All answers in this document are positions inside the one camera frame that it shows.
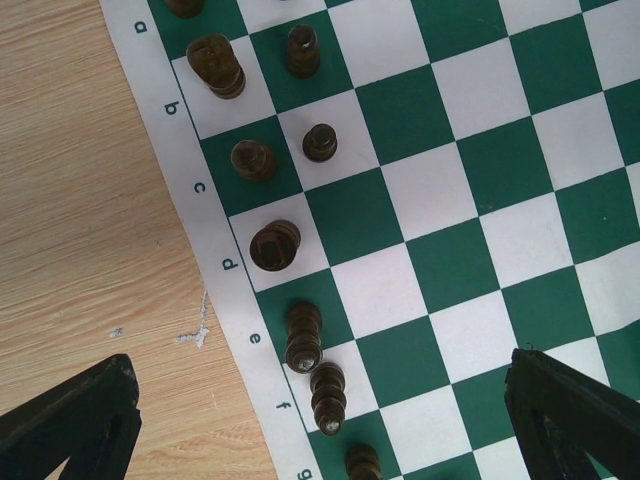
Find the chess rook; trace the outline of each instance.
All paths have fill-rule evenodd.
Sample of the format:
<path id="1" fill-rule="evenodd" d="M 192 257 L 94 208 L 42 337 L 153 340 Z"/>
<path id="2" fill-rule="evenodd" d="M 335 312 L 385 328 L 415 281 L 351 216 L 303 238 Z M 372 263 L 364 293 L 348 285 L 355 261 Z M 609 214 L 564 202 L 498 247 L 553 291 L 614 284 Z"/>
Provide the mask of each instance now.
<path id="1" fill-rule="evenodd" d="M 276 220 L 253 236 L 249 253 L 258 268 L 277 272 L 293 263 L 299 246 L 298 227 L 287 220 Z"/>
<path id="2" fill-rule="evenodd" d="M 235 98 L 244 90 L 244 71 L 224 35 L 200 37 L 191 42 L 187 61 L 216 96 Z"/>
<path id="3" fill-rule="evenodd" d="M 287 69 L 294 77 L 309 78 L 320 68 L 320 49 L 316 31 L 309 25 L 297 25 L 289 32 Z"/>
<path id="4" fill-rule="evenodd" d="M 322 363 L 311 374 L 311 408 L 316 425 L 328 436 L 337 435 L 345 418 L 345 379 L 335 363 Z"/>
<path id="5" fill-rule="evenodd" d="M 296 304 L 287 312 L 287 365 L 297 373 L 309 373 L 322 361 L 322 316 L 315 305 Z"/>
<path id="6" fill-rule="evenodd" d="M 313 162 L 326 162 L 338 148 L 336 131 L 326 123 L 314 126 L 302 140 L 302 151 Z"/>
<path id="7" fill-rule="evenodd" d="M 176 17 L 193 18 L 204 8 L 204 0 L 165 0 Z"/>
<path id="8" fill-rule="evenodd" d="M 231 164 L 240 176 L 258 183 L 268 182 L 278 169 L 273 150 L 255 140 L 238 142 L 231 150 Z"/>
<path id="9" fill-rule="evenodd" d="M 349 480 L 383 480 L 378 454 L 369 445 L 358 445 L 345 458 Z"/>

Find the wood grain surface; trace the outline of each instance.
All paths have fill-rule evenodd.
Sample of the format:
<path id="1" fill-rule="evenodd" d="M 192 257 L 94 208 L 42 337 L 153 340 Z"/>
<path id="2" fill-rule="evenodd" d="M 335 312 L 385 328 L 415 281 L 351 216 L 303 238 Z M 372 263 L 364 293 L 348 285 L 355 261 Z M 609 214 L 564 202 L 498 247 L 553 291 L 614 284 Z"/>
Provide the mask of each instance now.
<path id="1" fill-rule="evenodd" d="M 117 352 L 143 426 L 127 478 L 275 472 L 97 0 L 0 20 L 0 414 Z M 120 338 L 110 332 L 122 328 Z"/>

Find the chessboard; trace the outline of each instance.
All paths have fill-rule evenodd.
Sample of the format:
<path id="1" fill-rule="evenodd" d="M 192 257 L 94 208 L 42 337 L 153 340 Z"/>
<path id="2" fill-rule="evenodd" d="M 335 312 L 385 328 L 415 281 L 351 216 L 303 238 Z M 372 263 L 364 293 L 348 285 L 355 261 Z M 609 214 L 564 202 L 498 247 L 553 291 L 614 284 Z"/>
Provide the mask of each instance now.
<path id="1" fill-rule="evenodd" d="M 346 479 L 361 443 L 385 479 L 528 478 L 503 398 L 517 347 L 640 400 L 640 2 L 101 3 L 280 478 Z M 321 54 L 304 79 L 297 25 Z M 186 56 L 214 34 L 245 75 L 233 99 Z M 322 162 L 302 148 L 318 124 Z M 267 181 L 234 168 L 244 140 L 273 153 Z M 252 240 L 282 220 L 299 245 L 267 271 Z M 344 374 L 337 435 L 286 362 L 301 302 Z"/>

